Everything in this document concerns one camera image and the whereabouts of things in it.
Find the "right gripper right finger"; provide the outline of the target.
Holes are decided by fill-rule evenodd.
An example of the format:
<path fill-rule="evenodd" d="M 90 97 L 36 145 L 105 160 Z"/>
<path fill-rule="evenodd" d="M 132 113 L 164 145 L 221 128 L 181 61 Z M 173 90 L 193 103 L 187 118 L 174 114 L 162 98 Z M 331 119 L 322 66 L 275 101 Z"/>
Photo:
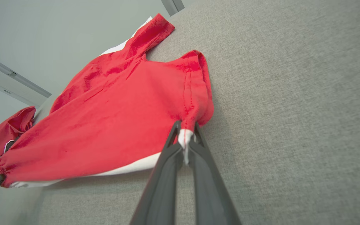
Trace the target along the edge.
<path fill-rule="evenodd" d="M 241 225 L 198 123 L 188 149 L 189 167 L 194 174 L 196 225 Z"/>

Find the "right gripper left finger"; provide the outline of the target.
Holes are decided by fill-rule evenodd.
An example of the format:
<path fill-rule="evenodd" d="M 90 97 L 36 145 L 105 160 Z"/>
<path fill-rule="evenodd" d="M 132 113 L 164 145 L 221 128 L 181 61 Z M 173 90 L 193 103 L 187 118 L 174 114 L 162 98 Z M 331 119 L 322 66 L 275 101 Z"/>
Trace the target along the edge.
<path fill-rule="evenodd" d="M 176 121 L 137 205 L 130 225 L 174 225 L 177 172 L 182 167 L 183 148 L 177 140 L 181 121 Z"/>

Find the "red jersey white sleeves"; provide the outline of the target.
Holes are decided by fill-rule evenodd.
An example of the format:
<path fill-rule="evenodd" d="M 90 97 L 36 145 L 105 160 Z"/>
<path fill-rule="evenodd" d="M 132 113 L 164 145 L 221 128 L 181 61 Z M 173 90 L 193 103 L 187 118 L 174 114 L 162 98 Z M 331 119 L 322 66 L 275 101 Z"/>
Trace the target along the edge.
<path fill-rule="evenodd" d="M 0 174 L 6 174 L 2 168 L 2 156 L 33 126 L 35 112 L 34 106 L 23 108 L 0 124 Z"/>

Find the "red shorts white trim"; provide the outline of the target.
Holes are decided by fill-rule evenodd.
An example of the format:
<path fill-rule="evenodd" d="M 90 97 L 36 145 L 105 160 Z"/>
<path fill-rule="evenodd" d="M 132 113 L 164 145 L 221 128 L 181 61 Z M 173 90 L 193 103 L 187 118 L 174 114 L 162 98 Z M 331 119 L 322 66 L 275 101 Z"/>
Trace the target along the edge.
<path fill-rule="evenodd" d="M 175 27 L 157 14 L 123 49 L 90 61 L 56 98 L 50 114 L 26 131 L 0 158 L 3 187 L 49 182 L 112 171 L 154 167 L 176 121 L 182 135 L 206 124 L 214 113 L 208 65 L 192 50 L 170 62 L 147 51 Z"/>

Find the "grey wall base rail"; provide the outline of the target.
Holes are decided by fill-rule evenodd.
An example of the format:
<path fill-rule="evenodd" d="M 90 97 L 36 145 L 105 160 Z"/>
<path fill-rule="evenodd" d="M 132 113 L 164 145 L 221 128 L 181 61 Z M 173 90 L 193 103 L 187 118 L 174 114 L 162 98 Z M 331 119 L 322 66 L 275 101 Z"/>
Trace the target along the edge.
<path fill-rule="evenodd" d="M 51 93 L 0 62 L 0 91 L 24 104 L 40 107 Z"/>

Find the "grey wall partition post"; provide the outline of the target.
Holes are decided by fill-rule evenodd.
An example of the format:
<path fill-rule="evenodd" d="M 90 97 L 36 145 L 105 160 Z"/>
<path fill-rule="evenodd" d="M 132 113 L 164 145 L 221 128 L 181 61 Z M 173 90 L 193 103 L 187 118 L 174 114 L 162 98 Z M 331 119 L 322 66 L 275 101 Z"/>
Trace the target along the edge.
<path fill-rule="evenodd" d="M 185 8 L 182 0 L 161 0 L 169 16 L 173 16 Z"/>

